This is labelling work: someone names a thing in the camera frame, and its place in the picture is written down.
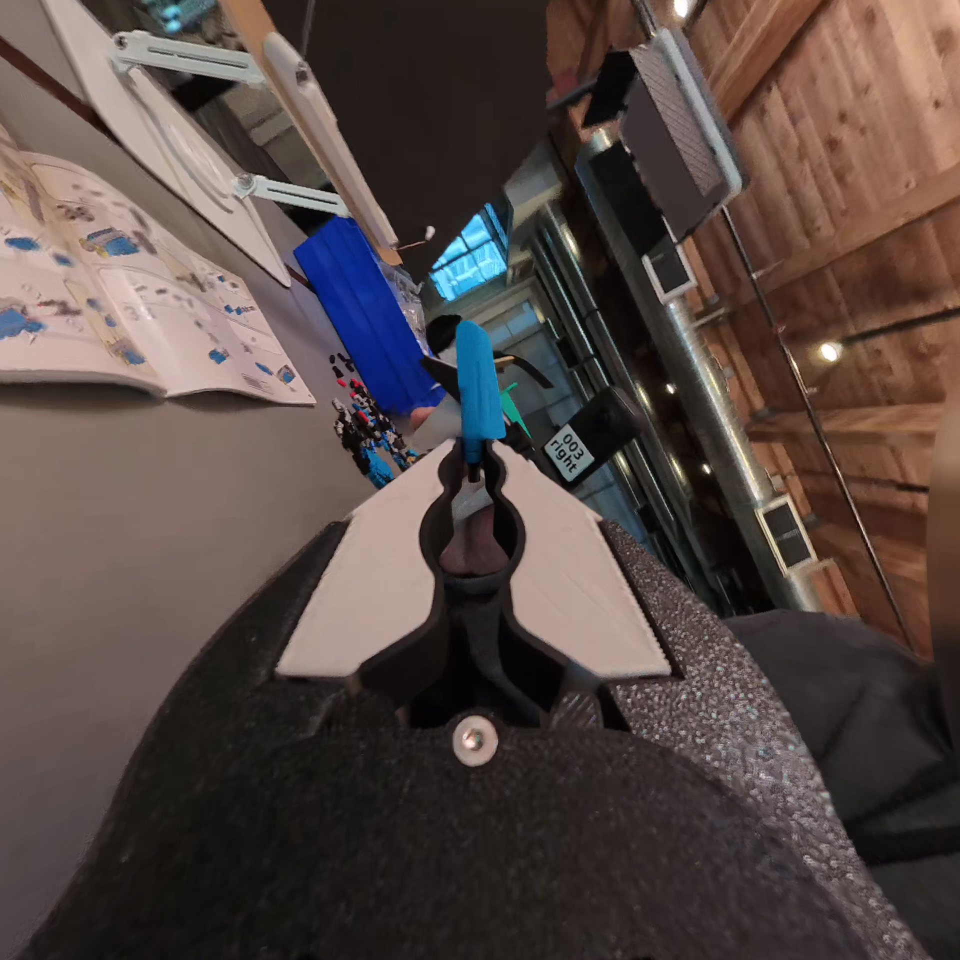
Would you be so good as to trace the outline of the pile of toy bricks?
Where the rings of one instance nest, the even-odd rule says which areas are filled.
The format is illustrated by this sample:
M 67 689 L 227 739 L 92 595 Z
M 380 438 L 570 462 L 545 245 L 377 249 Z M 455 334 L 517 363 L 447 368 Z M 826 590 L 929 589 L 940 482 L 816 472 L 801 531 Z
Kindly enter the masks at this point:
M 359 472 L 377 489 L 408 471 L 421 454 L 375 400 L 360 379 L 353 359 L 342 352 L 328 357 L 340 393 L 331 400 L 334 430 Z

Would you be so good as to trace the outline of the blue panel brick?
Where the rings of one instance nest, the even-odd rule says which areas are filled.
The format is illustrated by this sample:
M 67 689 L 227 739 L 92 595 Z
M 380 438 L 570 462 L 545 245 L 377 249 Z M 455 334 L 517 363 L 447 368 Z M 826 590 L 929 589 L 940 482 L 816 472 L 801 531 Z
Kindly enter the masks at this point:
M 469 483 L 481 476 L 487 445 L 502 441 L 506 422 L 499 395 L 494 350 L 489 335 L 477 323 L 463 319 L 455 331 L 461 407 L 462 460 Z

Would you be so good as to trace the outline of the large ceiling grille unit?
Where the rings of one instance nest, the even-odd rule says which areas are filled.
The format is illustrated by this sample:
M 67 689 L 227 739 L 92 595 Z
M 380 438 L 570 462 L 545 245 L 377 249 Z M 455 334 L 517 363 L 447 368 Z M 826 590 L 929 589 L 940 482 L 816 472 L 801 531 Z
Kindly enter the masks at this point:
M 683 242 L 744 192 L 750 176 L 678 30 L 659 29 L 630 57 L 635 79 L 620 139 L 670 233 Z

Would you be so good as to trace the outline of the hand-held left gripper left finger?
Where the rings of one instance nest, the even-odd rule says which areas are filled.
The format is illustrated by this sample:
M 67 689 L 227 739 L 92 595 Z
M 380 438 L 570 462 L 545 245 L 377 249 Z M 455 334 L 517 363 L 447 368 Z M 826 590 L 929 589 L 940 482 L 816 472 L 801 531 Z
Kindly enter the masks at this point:
M 283 650 L 275 673 L 344 679 L 426 624 L 435 576 L 421 546 L 428 509 L 443 492 L 450 438 L 348 517 L 346 529 Z

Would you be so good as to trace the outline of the grey desk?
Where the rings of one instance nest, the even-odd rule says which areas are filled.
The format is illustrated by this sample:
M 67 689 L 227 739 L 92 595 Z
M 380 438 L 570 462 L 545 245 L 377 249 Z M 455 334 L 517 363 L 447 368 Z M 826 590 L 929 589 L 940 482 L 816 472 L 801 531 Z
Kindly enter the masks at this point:
M 2 123 L 118 187 L 230 270 L 316 396 L 156 402 L 102 386 L 2 390 L 2 958 L 63 894 L 147 726 L 219 628 L 374 494 L 332 422 L 345 348 L 119 146 L 2 62 Z

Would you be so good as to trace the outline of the clear plastic parts bags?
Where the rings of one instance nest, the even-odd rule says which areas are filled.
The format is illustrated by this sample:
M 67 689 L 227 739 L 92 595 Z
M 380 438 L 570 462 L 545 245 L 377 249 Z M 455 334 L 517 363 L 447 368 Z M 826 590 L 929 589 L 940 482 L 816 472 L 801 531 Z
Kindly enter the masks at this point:
M 422 285 L 414 283 L 409 273 L 400 266 L 381 260 L 379 268 L 421 352 L 430 355 L 426 339 L 426 312 L 420 296 Z

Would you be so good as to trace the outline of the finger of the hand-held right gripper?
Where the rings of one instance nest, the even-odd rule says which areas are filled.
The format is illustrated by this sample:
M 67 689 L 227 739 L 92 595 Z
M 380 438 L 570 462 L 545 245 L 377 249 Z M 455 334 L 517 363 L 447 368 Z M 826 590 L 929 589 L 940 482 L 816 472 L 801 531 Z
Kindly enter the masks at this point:
M 462 416 L 459 402 L 447 394 L 436 406 L 414 409 L 414 450 L 426 454 L 448 440 L 461 435 Z

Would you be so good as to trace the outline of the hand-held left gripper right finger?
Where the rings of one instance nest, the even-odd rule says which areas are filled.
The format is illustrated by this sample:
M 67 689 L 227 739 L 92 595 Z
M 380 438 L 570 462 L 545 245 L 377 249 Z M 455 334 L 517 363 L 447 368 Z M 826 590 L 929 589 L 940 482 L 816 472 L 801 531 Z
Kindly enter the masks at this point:
M 510 575 L 519 628 L 600 681 L 666 677 L 671 666 L 601 529 L 601 517 L 501 441 L 500 496 L 523 533 Z

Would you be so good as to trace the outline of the dark partition panel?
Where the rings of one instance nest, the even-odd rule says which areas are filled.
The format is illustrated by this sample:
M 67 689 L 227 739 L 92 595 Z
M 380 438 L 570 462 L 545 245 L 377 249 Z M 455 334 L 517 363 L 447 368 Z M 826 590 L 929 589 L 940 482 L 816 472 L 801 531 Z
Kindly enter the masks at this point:
M 546 1 L 266 1 L 416 282 L 546 138 Z

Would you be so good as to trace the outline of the silver air duct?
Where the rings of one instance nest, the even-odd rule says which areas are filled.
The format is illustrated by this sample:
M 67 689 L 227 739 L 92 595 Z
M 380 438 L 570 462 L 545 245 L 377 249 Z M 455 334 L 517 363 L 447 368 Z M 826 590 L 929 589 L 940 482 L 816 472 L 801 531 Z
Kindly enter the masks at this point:
M 693 325 L 681 296 L 660 302 L 654 283 L 618 222 L 614 204 L 594 172 L 594 161 L 611 149 L 622 150 L 615 135 L 599 127 L 578 153 L 575 170 L 599 233 L 643 317 L 668 381 L 710 465 L 733 521 L 750 551 L 757 572 L 775 606 L 823 613 L 816 558 L 789 570 L 765 525 L 765 514 L 781 507 L 778 496 L 746 436 L 731 398 L 728 380 Z

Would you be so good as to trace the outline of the person's right hand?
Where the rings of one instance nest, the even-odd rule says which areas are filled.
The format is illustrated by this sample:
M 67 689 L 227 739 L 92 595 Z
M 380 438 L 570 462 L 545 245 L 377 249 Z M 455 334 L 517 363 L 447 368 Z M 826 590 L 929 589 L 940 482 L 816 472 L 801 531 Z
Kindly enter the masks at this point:
M 459 522 L 441 552 L 440 569 L 453 577 L 486 577 L 505 570 L 510 557 L 495 536 L 495 507 L 476 510 Z

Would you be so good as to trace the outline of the paned window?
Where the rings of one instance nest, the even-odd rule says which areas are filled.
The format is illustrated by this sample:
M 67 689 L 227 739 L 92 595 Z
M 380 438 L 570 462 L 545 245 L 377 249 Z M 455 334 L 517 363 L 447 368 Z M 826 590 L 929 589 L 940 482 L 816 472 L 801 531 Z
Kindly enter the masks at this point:
M 453 303 L 508 270 L 509 234 L 490 202 L 472 216 L 435 261 L 429 280 L 444 303 Z

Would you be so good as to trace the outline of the instruction manual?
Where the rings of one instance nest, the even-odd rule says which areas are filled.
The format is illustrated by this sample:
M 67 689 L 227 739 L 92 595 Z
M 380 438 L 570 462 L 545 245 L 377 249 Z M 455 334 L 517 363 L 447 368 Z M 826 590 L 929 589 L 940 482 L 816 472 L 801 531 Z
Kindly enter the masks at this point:
M 84 167 L 1 131 L 1 383 L 316 399 L 244 281 Z

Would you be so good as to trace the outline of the white stand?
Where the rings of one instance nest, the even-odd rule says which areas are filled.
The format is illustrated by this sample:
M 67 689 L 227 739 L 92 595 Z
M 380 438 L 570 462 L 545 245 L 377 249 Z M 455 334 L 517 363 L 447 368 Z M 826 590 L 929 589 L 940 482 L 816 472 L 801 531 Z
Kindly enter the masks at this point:
M 87 102 L 121 145 L 248 258 L 290 286 L 290 274 L 254 199 L 344 219 L 351 216 L 346 204 L 332 191 L 234 173 L 148 72 L 159 68 L 263 87 L 266 78 L 253 57 L 145 30 L 109 34 L 81 2 L 43 1 L 42 6 Z

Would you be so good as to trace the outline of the white ceiling air vent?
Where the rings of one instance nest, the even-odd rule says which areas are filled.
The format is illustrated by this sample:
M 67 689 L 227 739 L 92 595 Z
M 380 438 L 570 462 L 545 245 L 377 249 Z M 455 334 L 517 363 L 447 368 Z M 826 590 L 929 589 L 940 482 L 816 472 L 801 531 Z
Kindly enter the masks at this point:
M 666 234 L 641 258 L 657 300 L 664 306 L 696 288 L 697 280 L 683 248 Z
M 819 563 L 790 494 L 777 496 L 754 512 L 781 574 L 789 576 Z

